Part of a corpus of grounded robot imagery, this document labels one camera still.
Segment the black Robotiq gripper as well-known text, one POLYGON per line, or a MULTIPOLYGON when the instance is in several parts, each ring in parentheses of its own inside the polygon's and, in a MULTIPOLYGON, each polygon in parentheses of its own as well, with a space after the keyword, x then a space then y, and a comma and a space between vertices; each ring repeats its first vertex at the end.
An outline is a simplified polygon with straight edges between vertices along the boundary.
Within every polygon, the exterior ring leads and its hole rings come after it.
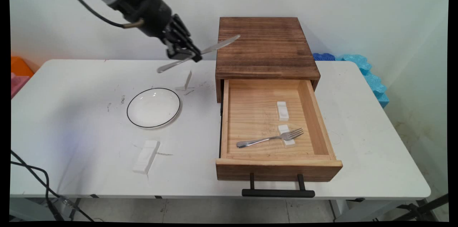
POLYGON ((130 23, 143 20, 139 29, 149 37, 164 39, 169 59, 194 62, 202 60, 201 51, 193 44, 190 32, 178 14, 163 0, 116 0, 114 10, 121 12, 130 23))

